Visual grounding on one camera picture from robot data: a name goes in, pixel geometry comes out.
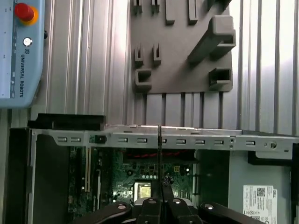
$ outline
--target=metal frame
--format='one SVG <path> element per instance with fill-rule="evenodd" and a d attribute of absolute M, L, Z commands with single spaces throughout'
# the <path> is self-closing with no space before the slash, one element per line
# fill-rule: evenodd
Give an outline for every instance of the metal frame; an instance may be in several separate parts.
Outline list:
<path fill-rule="evenodd" d="M 60 146 L 157 148 L 158 126 L 107 126 L 104 131 L 64 131 L 33 129 L 33 136 L 51 135 Z M 92 143 L 99 136 L 103 143 Z M 162 127 L 164 149 L 208 149 L 255 151 L 264 159 L 292 159 L 293 144 L 299 137 L 242 130 Z"/>

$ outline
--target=gray bracket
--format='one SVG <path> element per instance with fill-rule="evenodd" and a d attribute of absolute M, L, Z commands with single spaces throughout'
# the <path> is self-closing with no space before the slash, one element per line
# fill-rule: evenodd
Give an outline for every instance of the gray bracket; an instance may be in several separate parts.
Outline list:
<path fill-rule="evenodd" d="M 201 40 L 188 56 L 190 63 L 200 63 L 210 55 L 217 46 L 234 35 L 233 18 L 230 15 L 215 15 Z"/>
<path fill-rule="evenodd" d="M 210 91 L 217 91 L 232 80 L 231 69 L 216 68 L 209 72 Z"/>
<path fill-rule="evenodd" d="M 165 19 L 167 25 L 173 25 L 175 21 L 175 8 L 173 0 L 165 0 Z"/>
<path fill-rule="evenodd" d="M 154 14 L 155 12 L 160 12 L 161 0 L 151 0 L 151 12 Z"/>
<path fill-rule="evenodd" d="M 137 69 L 135 71 L 135 91 L 148 92 L 151 89 L 151 69 Z"/>
<path fill-rule="evenodd" d="M 143 0 L 133 0 L 133 11 L 135 15 L 142 13 L 142 1 Z"/>
<path fill-rule="evenodd" d="M 160 44 L 154 44 L 153 60 L 154 60 L 154 66 L 159 66 L 161 64 L 162 58 L 161 58 Z"/>
<path fill-rule="evenodd" d="M 189 25 L 194 25 L 198 21 L 197 3 L 196 0 L 188 0 L 188 22 Z"/>
<path fill-rule="evenodd" d="M 60 146 L 157 148 L 157 126 L 107 126 L 104 131 L 33 130 L 33 135 L 51 135 Z M 93 143 L 95 136 L 105 143 Z M 162 127 L 162 148 L 223 151 L 255 151 L 258 158 L 292 159 L 298 137 L 243 130 Z"/>
<path fill-rule="evenodd" d="M 223 10 L 225 10 L 232 0 L 206 0 L 207 1 L 207 9 L 210 10 L 213 5 L 216 3 L 221 4 Z"/>
<path fill-rule="evenodd" d="M 231 38 L 222 41 L 218 46 L 214 49 L 214 51 L 210 54 L 211 60 L 219 60 L 223 56 L 225 56 L 228 52 L 230 52 L 236 46 L 236 39 L 235 39 L 235 30 L 234 34 Z"/>
<path fill-rule="evenodd" d="M 135 67 L 141 67 L 144 65 L 144 49 L 141 44 L 137 44 L 135 50 Z"/>

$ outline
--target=motherboard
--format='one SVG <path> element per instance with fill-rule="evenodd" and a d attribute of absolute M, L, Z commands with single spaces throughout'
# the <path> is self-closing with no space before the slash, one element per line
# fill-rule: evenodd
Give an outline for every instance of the motherboard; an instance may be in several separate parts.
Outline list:
<path fill-rule="evenodd" d="M 138 159 L 130 160 L 127 156 L 128 151 L 114 151 L 113 202 L 134 204 L 138 198 L 151 197 L 151 182 L 158 178 L 157 157 L 147 160 L 150 154 L 143 153 L 143 157 L 134 155 Z M 163 164 L 162 174 L 162 181 L 171 184 L 175 197 L 191 199 L 192 164 L 166 162 Z"/>
<path fill-rule="evenodd" d="M 191 200 L 193 164 L 198 162 L 194 150 L 163 153 L 162 181 L 171 185 L 175 197 Z M 117 201 L 133 206 L 137 199 L 151 197 L 151 183 L 157 179 L 157 150 L 71 147 L 67 219 Z"/>

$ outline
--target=emergency stop button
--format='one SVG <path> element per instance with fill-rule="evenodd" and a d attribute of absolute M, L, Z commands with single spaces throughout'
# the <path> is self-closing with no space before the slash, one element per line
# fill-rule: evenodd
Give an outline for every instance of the emergency stop button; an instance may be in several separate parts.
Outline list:
<path fill-rule="evenodd" d="M 22 22 L 30 22 L 34 18 L 34 9 L 25 3 L 16 4 L 14 13 Z"/>

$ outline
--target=label sticker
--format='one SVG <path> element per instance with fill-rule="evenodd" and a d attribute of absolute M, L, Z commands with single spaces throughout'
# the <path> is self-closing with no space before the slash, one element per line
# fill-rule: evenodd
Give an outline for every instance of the label sticker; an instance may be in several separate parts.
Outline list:
<path fill-rule="evenodd" d="M 266 224 L 277 224 L 277 194 L 273 186 L 244 185 L 243 214 Z"/>

